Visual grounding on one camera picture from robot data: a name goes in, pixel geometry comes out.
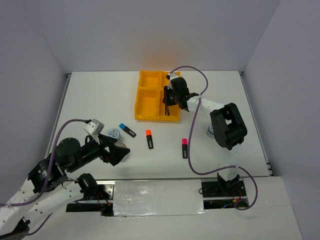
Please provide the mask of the blue cap black highlighter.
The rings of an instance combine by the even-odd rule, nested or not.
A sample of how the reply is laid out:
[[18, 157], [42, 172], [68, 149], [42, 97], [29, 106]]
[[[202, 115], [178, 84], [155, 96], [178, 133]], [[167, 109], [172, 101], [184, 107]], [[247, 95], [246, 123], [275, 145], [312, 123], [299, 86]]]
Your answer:
[[132, 138], [135, 138], [136, 137], [136, 133], [131, 130], [128, 126], [126, 126], [125, 124], [121, 123], [119, 125], [120, 129], [122, 129], [125, 133], [127, 133], [128, 135], [130, 135]]

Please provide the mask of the orange cap black highlighter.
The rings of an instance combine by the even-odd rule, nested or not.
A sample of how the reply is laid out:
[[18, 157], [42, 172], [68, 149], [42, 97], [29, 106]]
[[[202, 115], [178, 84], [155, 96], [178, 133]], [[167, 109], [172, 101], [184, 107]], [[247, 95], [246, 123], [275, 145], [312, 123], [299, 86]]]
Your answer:
[[153, 138], [152, 138], [152, 132], [150, 129], [147, 129], [145, 131], [145, 134], [146, 134], [146, 140], [147, 140], [147, 145], [148, 145], [148, 148], [151, 150], [154, 148], [154, 144], [153, 144]]

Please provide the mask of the pink cap black highlighter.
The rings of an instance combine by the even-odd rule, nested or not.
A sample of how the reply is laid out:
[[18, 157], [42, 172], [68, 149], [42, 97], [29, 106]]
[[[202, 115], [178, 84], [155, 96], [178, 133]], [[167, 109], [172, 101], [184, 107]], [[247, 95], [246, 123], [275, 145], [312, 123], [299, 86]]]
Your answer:
[[182, 158], [187, 159], [188, 158], [188, 139], [187, 138], [181, 139], [181, 148], [182, 148]]

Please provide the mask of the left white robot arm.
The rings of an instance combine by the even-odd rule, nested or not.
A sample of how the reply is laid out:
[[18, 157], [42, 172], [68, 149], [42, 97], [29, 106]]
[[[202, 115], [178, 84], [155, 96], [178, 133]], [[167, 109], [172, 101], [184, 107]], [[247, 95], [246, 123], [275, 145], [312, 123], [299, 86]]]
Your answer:
[[32, 226], [74, 201], [97, 197], [107, 200], [108, 193], [90, 173], [75, 180], [70, 180], [68, 174], [96, 159], [116, 166], [130, 151], [103, 134], [99, 135], [99, 142], [86, 136], [84, 145], [73, 137], [63, 139], [31, 170], [19, 191], [0, 209], [0, 238], [21, 240], [30, 234]]

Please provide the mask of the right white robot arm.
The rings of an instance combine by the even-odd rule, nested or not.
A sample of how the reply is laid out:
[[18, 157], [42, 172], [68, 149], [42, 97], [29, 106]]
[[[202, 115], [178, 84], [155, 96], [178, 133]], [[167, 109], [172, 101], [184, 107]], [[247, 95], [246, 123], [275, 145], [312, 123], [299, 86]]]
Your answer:
[[183, 77], [175, 73], [169, 73], [166, 78], [168, 85], [163, 87], [165, 113], [169, 106], [177, 105], [181, 110], [194, 113], [190, 126], [188, 147], [191, 146], [191, 138], [198, 114], [208, 118], [213, 127], [213, 136], [217, 144], [226, 150], [228, 156], [220, 163], [216, 170], [197, 172], [191, 163], [191, 150], [187, 149], [187, 159], [191, 171], [199, 176], [217, 173], [217, 190], [223, 196], [230, 195], [240, 180], [237, 163], [232, 162], [231, 155], [235, 155], [238, 148], [244, 142], [248, 134], [247, 127], [236, 104], [221, 104], [203, 98], [198, 93], [191, 93], [187, 82]]

